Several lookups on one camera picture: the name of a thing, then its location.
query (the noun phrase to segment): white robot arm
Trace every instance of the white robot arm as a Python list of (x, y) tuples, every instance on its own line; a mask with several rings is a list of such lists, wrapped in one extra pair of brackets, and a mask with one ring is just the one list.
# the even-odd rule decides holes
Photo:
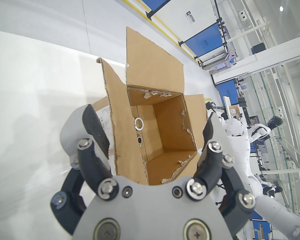
[(271, 129), (262, 123), (257, 123), (247, 130), (249, 134), (249, 141), (253, 143), (261, 137), (265, 137), (270, 134)]
[[(264, 133), (263, 130), (260, 130), (261, 128), (257, 129), (258, 127), (262, 127), (268, 132), (267, 126), (258, 124), (251, 129), (247, 129), (236, 119), (223, 121), (222, 126), (234, 150), (233, 166), (239, 174), (245, 188), (251, 191), (256, 199), (255, 211), (276, 229), (281, 231), (288, 239), (300, 240), (300, 217), (290, 212), (269, 196), (263, 195), (260, 177), (255, 177), (250, 169), (249, 138), (257, 139), (255, 137), (261, 136), (262, 133)], [(262, 184), (267, 186), (271, 185), (271, 183), (268, 184), (267, 182), (262, 182)]]

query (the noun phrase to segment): metal washer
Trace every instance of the metal washer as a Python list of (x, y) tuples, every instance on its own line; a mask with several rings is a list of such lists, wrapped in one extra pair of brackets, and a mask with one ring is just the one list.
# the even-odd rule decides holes
[(210, 232), (203, 221), (192, 219), (183, 229), (184, 240), (210, 240)]
[(114, 219), (103, 219), (95, 227), (93, 233), (93, 240), (119, 240), (120, 239), (120, 226)]

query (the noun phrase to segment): cardboard box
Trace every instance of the cardboard box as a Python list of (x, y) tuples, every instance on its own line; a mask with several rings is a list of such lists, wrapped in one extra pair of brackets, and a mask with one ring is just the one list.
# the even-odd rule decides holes
[[(149, 185), (193, 175), (207, 113), (203, 95), (183, 95), (182, 63), (129, 27), (126, 85), (108, 63), (101, 58), (97, 62), (108, 101), (101, 99), (93, 107), (110, 106), (117, 175)], [(136, 117), (143, 119), (141, 131), (135, 129)]]

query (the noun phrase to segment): yellow line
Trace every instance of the yellow line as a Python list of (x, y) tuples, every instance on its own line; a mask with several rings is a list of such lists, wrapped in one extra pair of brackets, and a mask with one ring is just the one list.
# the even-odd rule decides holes
[(178, 43), (176, 43), (170, 36), (168, 36), (157, 24), (155, 24), (153, 21), (151, 21), (144, 12), (142, 12), (140, 9), (138, 9), (134, 4), (132, 4), (130, 1), (128, 0), (122, 0), (123, 2), (125, 2), (127, 5), (129, 5), (132, 9), (134, 9), (137, 13), (139, 13), (139, 15), (141, 15), (144, 19), (146, 19), (149, 23), (151, 23), (155, 28), (157, 28), (167, 39), (169, 39), (174, 45), (176, 45), (177, 47), (179, 47), (184, 53), (186, 53), (195, 63), (197, 63), (194, 59), (193, 56), (191, 56), (187, 51), (185, 51), (182, 47), (179, 46)]

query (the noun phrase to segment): cardboard flap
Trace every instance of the cardboard flap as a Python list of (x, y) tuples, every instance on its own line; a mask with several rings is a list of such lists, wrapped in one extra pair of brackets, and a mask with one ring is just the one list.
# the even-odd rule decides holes
[(184, 93), (184, 84), (182, 63), (127, 27), (127, 85)]
[(185, 105), (190, 118), (193, 138), (198, 149), (204, 146), (204, 136), (202, 134), (207, 123), (207, 109), (203, 94), (185, 95)]
[(148, 180), (137, 141), (127, 87), (107, 62), (101, 58), (97, 59), (97, 62), (102, 64), (105, 90), (111, 108), (117, 175), (147, 185)]

